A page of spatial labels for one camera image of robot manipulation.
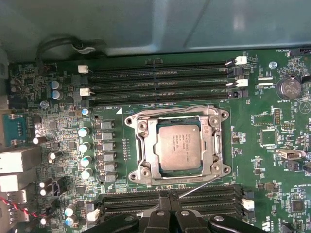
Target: chip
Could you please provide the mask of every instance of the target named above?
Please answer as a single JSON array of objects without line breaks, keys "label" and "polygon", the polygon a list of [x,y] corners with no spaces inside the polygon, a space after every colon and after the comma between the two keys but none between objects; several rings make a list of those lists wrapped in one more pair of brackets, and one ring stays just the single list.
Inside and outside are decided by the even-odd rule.
[{"label": "chip", "polygon": [[62,166],[58,166],[56,168],[56,173],[64,173],[64,168]]},{"label": "chip", "polygon": [[86,192],[86,187],[85,186],[76,187],[76,192],[80,195],[83,195]]},{"label": "chip", "polygon": [[304,211],[305,210],[305,202],[303,200],[293,200],[292,201],[292,211]]},{"label": "chip", "polygon": [[165,126],[159,128],[158,132],[155,153],[164,171],[196,169],[201,166],[201,140],[197,125]]},{"label": "chip", "polygon": [[97,160],[103,160],[104,156],[102,154],[97,155]]},{"label": "chip", "polygon": [[75,142],[68,142],[68,148],[69,149],[75,149],[76,148],[76,143]]},{"label": "chip", "polygon": [[57,123],[56,123],[55,121],[51,121],[51,122],[49,123],[49,128],[50,128],[51,130],[56,130],[56,129],[57,129]]},{"label": "chip", "polygon": [[40,116],[34,116],[33,122],[34,122],[34,124],[41,124],[42,118]]},{"label": "chip", "polygon": [[274,190],[274,184],[273,183],[266,183],[265,184],[265,189],[267,191],[273,191]]},{"label": "chip", "polygon": [[79,208],[84,207],[84,201],[82,201],[82,200],[77,201],[77,207],[79,207]]},{"label": "chip", "polygon": [[259,184],[258,184],[258,189],[259,189],[259,190],[263,190],[263,189],[264,189],[264,185],[263,185],[262,183],[259,183]]},{"label": "chip", "polygon": [[239,137],[233,137],[232,138],[232,143],[239,143],[240,142],[240,138]]},{"label": "chip", "polygon": [[68,96],[66,97],[66,104],[72,104],[73,103],[73,97]]},{"label": "chip", "polygon": [[79,224],[80,224],[80,225],[86,225],[86,219],[85,219],[85,218],[81,218],[81,219],[79,220]]},{"label": "chip", "polygon": [[260,175],[261,174],[261,169],[260,168],[256,168],[254,170],[255,175]]}]

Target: integrated circuit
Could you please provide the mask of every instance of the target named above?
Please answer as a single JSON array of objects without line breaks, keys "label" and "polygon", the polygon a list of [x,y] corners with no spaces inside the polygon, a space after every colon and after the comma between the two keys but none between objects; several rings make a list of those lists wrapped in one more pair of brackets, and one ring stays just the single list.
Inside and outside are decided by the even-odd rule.
[{"label": "integrated circuit", "polygon": [[303,200],[293,200],[292,201],[292,211],[300,212],[305,210],[305,202]]},{"label": "integrated circuit", "polygon": [[155,153],[159,155],[161,169],[170,171],[199,168],[200,144],[200,129],[197,125],[161,127],[158,143],[155,145]]}]

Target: white capacitor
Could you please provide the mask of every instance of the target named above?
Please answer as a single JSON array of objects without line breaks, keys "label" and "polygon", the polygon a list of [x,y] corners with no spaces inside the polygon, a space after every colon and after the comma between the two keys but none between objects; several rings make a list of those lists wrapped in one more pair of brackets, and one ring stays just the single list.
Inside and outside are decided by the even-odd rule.
[{"label": "white capacitor", "polygon": [[66,218],[65,220],[65,224],[69,227],[71,227],[75,221],[77,220],[77,216],[76,215],[71,215],[68,218]]},{"label": "white capacitor", "polygon": [[85,143],[79,145],[79,152],[85,153],[85,152],[87,152],[90,148],[91,148],[91,144],[89,144],[88,142],[85,142]]},{"label": "white capacitor", "polygon": [[93,170],[90,168],[87,168],[81,173],[81,178],[83,180],[88,180],[92,175],[93,175]]},{"label": "white capacitor", "polygon": [[79,135],[79,137],[85,137],[85,136],[89,135],[89,128],[83,127],[81,129],[79,129],[78,135]]},{"label": "white capacitor", "polygon": [[65,215],[72,216],[75,211],[76,211],[76,207],[73,204],[70,204],[69,206],[67,206],[65,210]]},{"label": "white capacitor", "polygon": [[85,156],[83,159],[81,159],[81,166],[87,167],[92,162],[92,158],[90,156]]}]

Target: screw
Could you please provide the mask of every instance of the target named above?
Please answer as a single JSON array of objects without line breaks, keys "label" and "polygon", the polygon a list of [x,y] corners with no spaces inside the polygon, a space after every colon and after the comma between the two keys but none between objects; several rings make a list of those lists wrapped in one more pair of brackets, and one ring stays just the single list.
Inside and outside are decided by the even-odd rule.
[{"label": "screw", "polygon": [[311,152],[307,152],[306,159],[311,160]]},{"label": "screw", "polygon": [[183,210],[183,211],[180,212],[180,213],[181,213],[181,215],[183,215],[183,216],[189,215],[189,212],[188,212],[187,210]]},{"label": "screw", "polygon": [[221,216],[216,216],[214,219],[215,219],[217,222],[222,222],[222,221],[224,221],[224,218],[221,217]]},{"label": "screw", "polygon": [[277,68],[277,62],[270,62],[269,63],[269,68],[270,69],[276,69]]},{"label": "screw", "polygon": [[130,221],[132,221],[133,219],[134,219],[133,217],[126,217],[126,218],[124,219],[124,221],[130,222]]}]

